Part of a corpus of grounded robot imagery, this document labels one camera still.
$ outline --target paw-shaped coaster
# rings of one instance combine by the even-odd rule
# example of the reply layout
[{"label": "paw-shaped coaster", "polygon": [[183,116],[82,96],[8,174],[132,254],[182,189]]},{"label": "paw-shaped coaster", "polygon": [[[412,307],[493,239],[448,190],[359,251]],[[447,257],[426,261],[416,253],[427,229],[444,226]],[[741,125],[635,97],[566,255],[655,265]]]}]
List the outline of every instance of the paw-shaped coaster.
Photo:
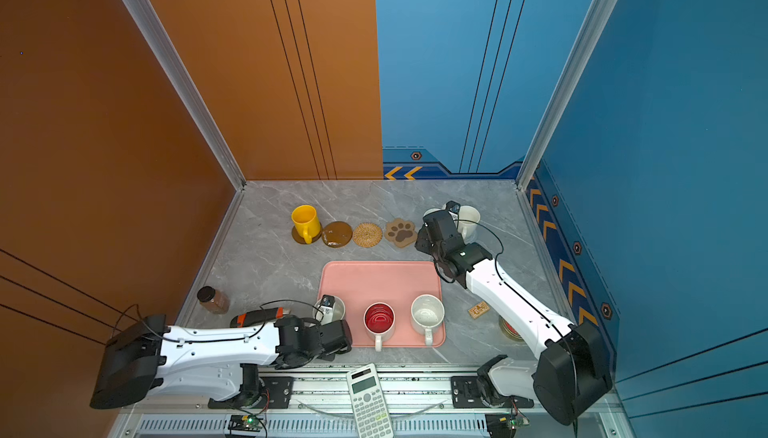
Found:
[{"label": "paw-shaped coaster", "polygon": [[398,248],[405,248],[416,241],[416,226],[413,222],[406,222],[402,218],[398,218],[394,222],[386,224],[384,236]]}]

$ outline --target jar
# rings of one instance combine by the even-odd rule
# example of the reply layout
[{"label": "jar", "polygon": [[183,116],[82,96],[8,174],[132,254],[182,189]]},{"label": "jar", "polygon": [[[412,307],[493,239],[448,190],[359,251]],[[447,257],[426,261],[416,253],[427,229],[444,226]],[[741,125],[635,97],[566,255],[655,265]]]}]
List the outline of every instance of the jar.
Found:
[{"label": "jar", "polygon": [[197,290],[197,299],[203,308],[214,314],[225,314],[230,308],[230,299],[213,287],[206,286]]}]

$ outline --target yellow chevron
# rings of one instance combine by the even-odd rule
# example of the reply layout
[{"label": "yellow chevron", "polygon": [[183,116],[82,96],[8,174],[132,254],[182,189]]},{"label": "yellow chevron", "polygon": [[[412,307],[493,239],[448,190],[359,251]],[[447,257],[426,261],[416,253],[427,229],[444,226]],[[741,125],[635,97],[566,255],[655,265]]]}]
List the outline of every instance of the yellow chevron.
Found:
[{"label": "yellow chevron", "polygon": [[592,316],[592,314],[589,311],[586,311],[582,307],[579,307],[578,309],[578,323],[582,324],[584,322],[584,318],[587,318],[592,323],[594,323],[594,326],[599,327],[598,320]]},{"label": "yellow chevron", "polygon": [[541,193],[542,193],[542,190],[536,190],[536,189],[531,190],[531,209],[533,209],[533,195],[541,194]]},{"label": "yellow chevron", "polygon": [[400,168],[402,168],[402,166],[395,166],[394,168],[392,168],[392,170],[389,173],[385,174],[384,176],[386,176],[390,180],[397,180],[397,178],[393,177],[392,175],[395,173],[398,173],[400,171]]},{"label": "yellow chevron", "polygon": [[408,178],[409,180],[415,180],[416,178],[413,177],[413,174],[416,173],[420,169],[422,169],[422,167],[417,166],[416,168],[414,168],[410,172],[406,173],[406,178]]},{"label": "yellow chevron", "polygon": [[576,270],[574,270],[574,266],[572,264],[570,264],[566,260],[561,259],[560,260],[560,282],[561,283],[563,282],[563,268],[567,268],[573,271],[574,273],[576,273]]},{"label": "yellow chevron", "polygon": [[580,294],[581,296],[583,296],[584,298],[586,298],[586,297],[587,297],[587,295],[584,293],[584,290],[582,290],[582,289],[581,289],[581,287],[578,287],[578,286],[576,286],[576,285],[575,285],[575,284],[573,284],[572,282],[571,282],[571,283],[568,283],[568,302],[569,302],[570,304],[573,304],[573,303],[574,303],[574,291],[575,291],[576,293],[579,293],[579,294]]},{"label": "yellow chevron", "polygon": [[558,229],[558,227],[554,226],[554,223],[544,220],[544,242],[545,243],[547,242],[547,228],[552,228],[553,230]]},{"label": "yellow chevron", "polygon": [[545,212],[548,212],[549,208],[547,208],[545,204],[537,204],[536,205],[536,223],[542,222],[542,220],[540,219],[542,210],[544,210]]}]

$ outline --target tray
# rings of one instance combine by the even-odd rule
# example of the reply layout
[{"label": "tray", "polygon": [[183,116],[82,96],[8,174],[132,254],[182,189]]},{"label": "tray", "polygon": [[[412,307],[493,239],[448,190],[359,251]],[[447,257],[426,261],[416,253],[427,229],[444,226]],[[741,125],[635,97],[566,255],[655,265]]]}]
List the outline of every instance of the tray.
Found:
[{"label": "tray", "polygon": [[[324,294],[344,301],[353,347],[374,346],[362,316],[371,304],[383,301],[395,311],[395,333],[383,346],[426,348],[424,335],[411,326],[411,303],[421,294],[442,300],[440,277],[431,261],[331,261],[322,269],[317,298]],[[444,324],[433,339],[432,347],[446,341]]]}]

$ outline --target white calculator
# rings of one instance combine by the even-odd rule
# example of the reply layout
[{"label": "white calculator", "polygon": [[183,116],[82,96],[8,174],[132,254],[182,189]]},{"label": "white calculator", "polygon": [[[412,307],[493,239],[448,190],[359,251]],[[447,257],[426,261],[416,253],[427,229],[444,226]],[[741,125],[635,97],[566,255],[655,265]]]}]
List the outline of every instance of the white calculator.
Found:
[{"label": "white calculator", "polygon": [[360,438],[389,438],[395,435],[389,418],[379,375],[373,364],[346,374],[350,386],[352,409],[355,411],[357,435]]}]

